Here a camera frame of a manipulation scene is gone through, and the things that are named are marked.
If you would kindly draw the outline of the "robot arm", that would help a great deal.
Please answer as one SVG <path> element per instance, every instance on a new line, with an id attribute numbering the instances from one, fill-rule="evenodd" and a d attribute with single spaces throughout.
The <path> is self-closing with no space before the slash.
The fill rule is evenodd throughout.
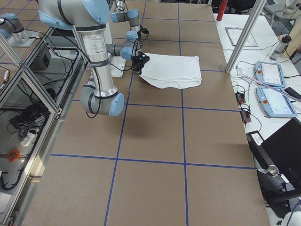
<path id="1" fill-rule="evenodd" d="M 75 30 L 83 40 L 83 54 L 91 69 L 91 78 L 82 88 L 80 102 L 87 113 L 118 116 L 124 107 L 124 95 L 113 84 L 110 57 L 120 56 L 132 62 L 132 70 L 141 74 L 149 57 L 141 51 L 139 13 L 136 9 L 110 13 L 105 0 L 40 0 L 42 23 L 58 29 Z M 125 44 L 107 44 L 104 31 L 108 22 L 128 21 Z"/>
<path id="2" fill-rule="evenodd" d="M 130 30 L 139 32 L 142 28 L 139 21 L 139 12 L 135 8 L 129 9 L 124 0 L 117 0 L 114 12 L 111 13 L 114 23 L 129 22 Z"/>

